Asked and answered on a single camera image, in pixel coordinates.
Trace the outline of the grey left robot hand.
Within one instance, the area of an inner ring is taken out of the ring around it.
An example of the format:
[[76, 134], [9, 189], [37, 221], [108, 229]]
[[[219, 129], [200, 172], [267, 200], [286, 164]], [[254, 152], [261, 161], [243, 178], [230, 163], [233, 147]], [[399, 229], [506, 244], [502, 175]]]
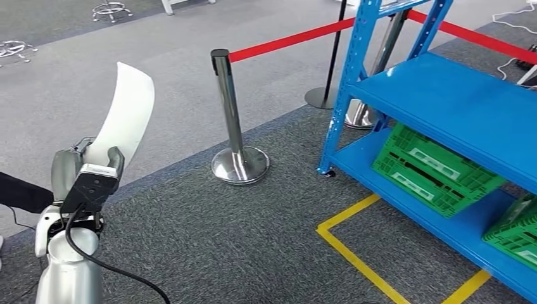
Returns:
[[95, 137], [84, 137], [77, 144], [57, 151], [51, 169], [51, 185], [55, 201], [66, 201], [68, 193], [79, 191], [87, 201], [106, 200], [118, 189], [125, 157], [118, 147], [108, 149], [108, 163], [85, 163], [86, 149]]

